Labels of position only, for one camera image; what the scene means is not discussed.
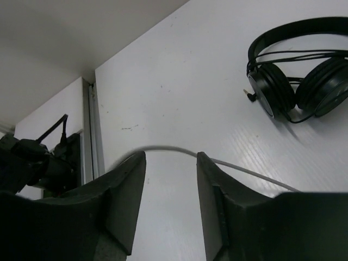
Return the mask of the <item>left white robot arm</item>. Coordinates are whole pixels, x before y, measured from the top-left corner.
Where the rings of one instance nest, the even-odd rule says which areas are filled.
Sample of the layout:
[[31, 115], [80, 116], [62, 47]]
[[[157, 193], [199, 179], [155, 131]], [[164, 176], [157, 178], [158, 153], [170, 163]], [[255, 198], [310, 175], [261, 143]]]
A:
[[[67, 136], [68, 115], [63, 115], [39, 138], [1, 138], [1, 190], [16, 194], [25, 186], [50, 192], [54, 197], [80, 185], [80, 135]], [[42, 142], [63, 126], [59, 143], [50, 151]]]

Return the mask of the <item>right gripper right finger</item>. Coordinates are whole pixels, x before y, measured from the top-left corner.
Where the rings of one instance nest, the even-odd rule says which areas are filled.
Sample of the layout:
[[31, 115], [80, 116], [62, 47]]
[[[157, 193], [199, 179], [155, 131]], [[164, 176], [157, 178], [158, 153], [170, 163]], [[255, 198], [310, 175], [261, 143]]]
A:
[[197, 155], [207, 260], [347, 260], [347, 193], [264, 196]]

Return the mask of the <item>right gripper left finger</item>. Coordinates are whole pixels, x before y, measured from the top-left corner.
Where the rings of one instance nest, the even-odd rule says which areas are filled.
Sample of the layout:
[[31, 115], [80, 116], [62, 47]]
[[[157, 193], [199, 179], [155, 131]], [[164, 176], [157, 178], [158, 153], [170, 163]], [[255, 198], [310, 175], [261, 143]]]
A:
[[1, 192], [1, 260], [126, 260], [145, 183], [146, 155], [59, 197]]

